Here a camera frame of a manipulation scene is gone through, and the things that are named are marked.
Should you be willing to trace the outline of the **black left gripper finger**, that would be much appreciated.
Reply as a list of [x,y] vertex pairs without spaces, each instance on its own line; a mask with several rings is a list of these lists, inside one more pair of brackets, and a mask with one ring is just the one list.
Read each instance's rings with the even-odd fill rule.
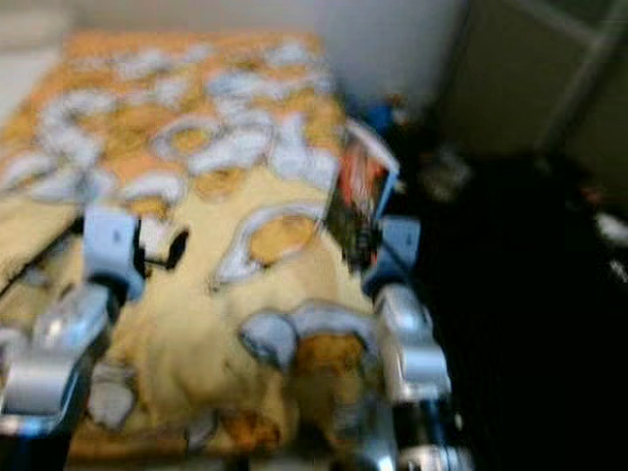
[[185,255],[189,234],[188,229],[179,229],[163,238],[158,243],[158,250],[153,252],[153,265],[166,271],[175,270]]

